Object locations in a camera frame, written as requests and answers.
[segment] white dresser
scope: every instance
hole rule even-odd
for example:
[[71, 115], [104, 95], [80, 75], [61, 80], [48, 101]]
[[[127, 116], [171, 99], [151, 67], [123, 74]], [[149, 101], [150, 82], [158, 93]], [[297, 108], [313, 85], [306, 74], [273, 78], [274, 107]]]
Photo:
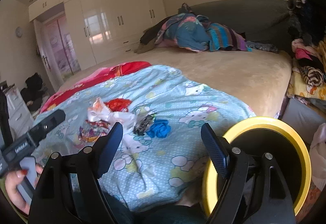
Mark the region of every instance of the white dresser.
[[25, 134], [33, 127], [34, 119], [28, 110], [17, 87], [12, 87], [6, 92], [9, 126], [17, 137]]

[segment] black device mount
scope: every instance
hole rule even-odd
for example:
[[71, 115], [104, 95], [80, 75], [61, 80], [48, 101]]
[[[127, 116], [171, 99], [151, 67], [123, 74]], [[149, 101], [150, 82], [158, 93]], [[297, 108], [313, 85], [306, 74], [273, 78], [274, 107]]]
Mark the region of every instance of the black device mount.
[[66, 114], [63, 110], [56, 110], [0, 152], [0, 177], [9, 170], [17, 169], [19, 162], [32, 154], [47, 133], [62, 123], [65, 118]]
[[[295, 224], [291, 195], [273, 156], [265, 153], [257, 158], [240, 148], [231, 147], [224, 138], [217, 137], [208, 124], [202, 128], [202, 134], [203, 131], [215, 141], [216, 151], [224, 159], [224, 162], [221, 159], [214, 159], [214, 162], [220, 162], [215, 164], [219, 167], [217, 172], [220, 171], [226, 178], [207, 224]], [[54, 152], [40, 176], [28, 223], [87, 223], [77, 217], [73, 202], [69, 174], [76, 173], [91, 222], [118, 224], [98, 179], [108, 171], [122, 135], [122, 125], [115, 123], [110, 133], [98, 138], [92, 147], [85, 147], [79, 153], [68, 156]], [[246, 206], [243, 190], [251, 177], [254, 177], [252, 192], [249, 205]]]

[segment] striped blanket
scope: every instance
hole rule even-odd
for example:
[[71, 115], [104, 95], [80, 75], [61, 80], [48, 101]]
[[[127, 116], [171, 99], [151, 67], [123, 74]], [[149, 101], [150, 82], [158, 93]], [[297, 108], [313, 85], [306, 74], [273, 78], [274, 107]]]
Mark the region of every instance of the striped blanket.
[[244, 38], [237, 34], [234, 30], [225, 25], [212, 23], [206, 30], [209, 40], [209, 50], [211, 52], [217, 50], [223, 51], [251, 51], [247, 47]]

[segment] hand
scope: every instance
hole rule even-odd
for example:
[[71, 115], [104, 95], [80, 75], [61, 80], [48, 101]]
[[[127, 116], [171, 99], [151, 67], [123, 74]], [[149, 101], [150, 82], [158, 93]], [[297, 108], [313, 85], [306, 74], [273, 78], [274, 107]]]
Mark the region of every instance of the hand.
[[[42, 173], [43, 168], [39, 164], [37, 164], [35, 168], [38, 174]], [[22, 195], [17, 190], [17, 186], [23, 181], [24, 177], [27, 175], [27, 172], [27, 170], [11, 171], [7, 174], [4, 181], [9, 199], [19, 210], [24, 212], [26, 215], [29, 214], [29, 204], [27, 204], [24, 198], [22, 198]], [[34, 186], [36, 186], [38, 181], [39, 178], [37, 177]]]

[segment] smartphone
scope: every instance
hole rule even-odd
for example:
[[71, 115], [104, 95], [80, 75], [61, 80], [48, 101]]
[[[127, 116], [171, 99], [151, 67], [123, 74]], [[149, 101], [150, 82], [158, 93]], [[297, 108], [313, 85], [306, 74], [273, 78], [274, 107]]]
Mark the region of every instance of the smartphone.
[[37, 178], [36, 173], [36, 161], [34, 157], [25, 157], [19, 162], [20, 167], [23, 170], [28, 170], [23, 182], [17, 186], [18, 191], [24, 198], [27, 204], [31, 205], [33, 193], [35, 190], [35, 180]]

